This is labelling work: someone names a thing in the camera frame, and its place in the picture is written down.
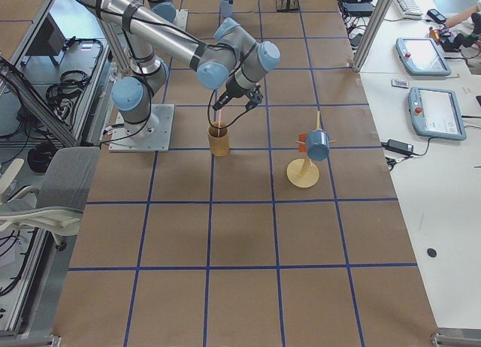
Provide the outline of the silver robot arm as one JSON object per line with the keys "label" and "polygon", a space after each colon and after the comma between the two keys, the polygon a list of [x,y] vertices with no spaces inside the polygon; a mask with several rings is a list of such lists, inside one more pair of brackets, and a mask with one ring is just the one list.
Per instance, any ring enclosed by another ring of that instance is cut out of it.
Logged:
{"label": "silver robot arm", "polygon": [[126,137],[140,142],[151,137],[159,119],[152,106],[154,94],[168,78],[168,68],[155,51],[161,50],[196,73],[198,82],[224,93],[210,100],[208,110],[221,110],[234,98],[247,97],[246,111],[263,99],[259,82],[281,60],[270,41],[259,43],[237,21],[227,17],[209,44],[176,27],[143,0],[76,0],[98,20],[119,26],[131,52],[133,75],[115,83],[112,99],[123,117]]}
{"label": "silver robot arm", "polygon": [[[170,23],[176,21],[177,9],[173,0],[147,0],[150,9]],[[229,18],[233,14],[234,0],[219,0],[222,17]]]}

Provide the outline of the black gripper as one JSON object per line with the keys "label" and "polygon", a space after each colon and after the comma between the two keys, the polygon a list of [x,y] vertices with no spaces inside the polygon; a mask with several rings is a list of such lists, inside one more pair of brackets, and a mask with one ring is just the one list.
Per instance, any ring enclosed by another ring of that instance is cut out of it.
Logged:
{"label": "black gripper", "polygon": [[[232,5],[234,0],[228,0],[228,3]],[[225,94],[222,94],[213,105],[214,110],[221,110],[230,99],[241,98],[248,93],[248,89],[240,86],[235,77],[230,77],[225,85]]]}

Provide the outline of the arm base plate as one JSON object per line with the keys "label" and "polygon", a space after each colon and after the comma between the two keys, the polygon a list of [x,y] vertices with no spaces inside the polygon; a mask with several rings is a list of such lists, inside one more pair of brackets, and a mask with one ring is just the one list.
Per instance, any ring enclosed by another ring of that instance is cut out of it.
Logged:
{"label": "arm base plate", "polygon": [[177,9],[176,17],[174,18],[174,31],[183,38],[187,37],[186,34],[186,24],[188,19],[187,9]]}
{"label": "arm base plate", "polygon": [[170,146],[171,128],[174,120],[174,104],[153,104],[150,119],[142,128],[126,124],[127,128],[115,128],[110,152],[166,152]]}

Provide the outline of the person hand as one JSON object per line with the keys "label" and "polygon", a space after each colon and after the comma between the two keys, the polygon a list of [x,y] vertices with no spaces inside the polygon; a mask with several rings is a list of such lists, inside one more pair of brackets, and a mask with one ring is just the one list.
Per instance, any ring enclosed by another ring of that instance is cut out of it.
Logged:
{"label": "person hand", "polygon": [[480,6],[479,5],[474,5],[473,7],[470,7],[462,12],[459,12],[457,14],[454,14],[450,17],[447,17],[446,19],[446,22],[445,22],[445,26],[448,27],[448,28],[452,28],[453,26],[456,26],[462,22],[464,22],[465,20],[467,20],[468,18],[470,18],[470,16],[473,14],[473,13],[477,13],[480,11]]}

